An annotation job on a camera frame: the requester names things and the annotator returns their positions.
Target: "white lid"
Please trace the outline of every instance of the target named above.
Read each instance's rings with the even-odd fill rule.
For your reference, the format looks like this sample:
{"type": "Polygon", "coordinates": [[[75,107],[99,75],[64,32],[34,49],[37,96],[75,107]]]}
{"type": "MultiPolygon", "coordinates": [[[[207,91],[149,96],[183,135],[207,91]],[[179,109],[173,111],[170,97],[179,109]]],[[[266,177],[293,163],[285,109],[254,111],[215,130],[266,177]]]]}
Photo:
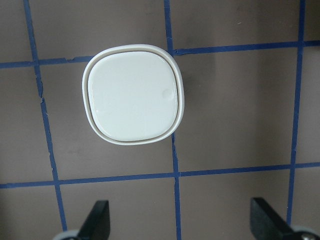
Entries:
{"type": "Polygon", "coordinates": [[[156,46],[125,45],[100,52],[84,70],[82,93],[91,127],[114,144],[162,140],[183,116],[180,70],[156,46]]]}

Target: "grid square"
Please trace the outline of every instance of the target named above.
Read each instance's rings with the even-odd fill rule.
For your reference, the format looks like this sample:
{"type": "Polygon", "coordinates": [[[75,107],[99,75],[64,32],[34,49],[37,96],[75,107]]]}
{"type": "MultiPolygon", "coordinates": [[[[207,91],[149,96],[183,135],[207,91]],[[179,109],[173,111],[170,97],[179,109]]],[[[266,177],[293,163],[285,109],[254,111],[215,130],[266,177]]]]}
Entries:
{"type": "Polygon", "coordinates": [[[304,40],[320,40],[320,1],[305,1],[304,40]]]}
{"type": "Polygon", "coordinates": [[[120,146],[96,135],[86,117],[82,97],[85,66],[73,63],[41,67],[59,178],[172,172],[170,137],[153,144],[120,146]]]}
{"type": "Polygon", "coordinates": [[[54,186],[0,189],[0,239],[51,240],[62,231],[54,186]]]}
{"type": "Polygon", "coordinates": [[[176,49],[298,40],[299,1],[171,1],[176,49]]]}
{"type": "Polygon", "coordinates": [[[297,49],[177,56],[181,171],[289,164],[297,49]]]}
{"type": "Polygon", "coordinates": [[[295,170],[292,225],[320,233],[320,167],[295,170]]]}
{"type": "Polygon", "coordinates": [[[176,239],[174,179],[62,185],[69,229],[78,229],[97,200],[109,200],[110,239],[176,239]]]}
{"type": "Polygon", "coordinates": [[[296,162],[320,162],[320,47],[303,51],[296,162]]]}
{"type": "Polygon", "coordinates": [[[0,16],[0,62],[32,61],[23,1],[2,0],[0,16]]]}
{"type": "Polygon", "coordinates": [[[0,69],[0,110],[0,183],[52,180],[33,68],[0,69]]]}
{"type": "Polygon", "coordinates": [[[127,45],[166,47],[162,1],[30,0],[40,59],[92,56],[127,45]]]}
{"type": "Polygon", "coordinates": [[[254,239],[250,198],[263,197],[286,219],[288,184],[288,170],[182,177],[182,239],[254,239]]]}

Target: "container lid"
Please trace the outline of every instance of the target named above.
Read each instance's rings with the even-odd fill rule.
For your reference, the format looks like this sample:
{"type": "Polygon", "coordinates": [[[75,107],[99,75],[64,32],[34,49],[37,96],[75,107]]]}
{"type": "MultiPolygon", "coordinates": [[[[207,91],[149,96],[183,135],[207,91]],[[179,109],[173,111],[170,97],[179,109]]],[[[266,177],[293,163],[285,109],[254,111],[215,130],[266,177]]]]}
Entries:
{"type": "Polygon", "coordinates": [[[125,45],[97,54],[84,70],[82,93],[93,130],[119,145],[168,137],[184,112],[178,65],[166,51],[151,45],[125,45]]]}

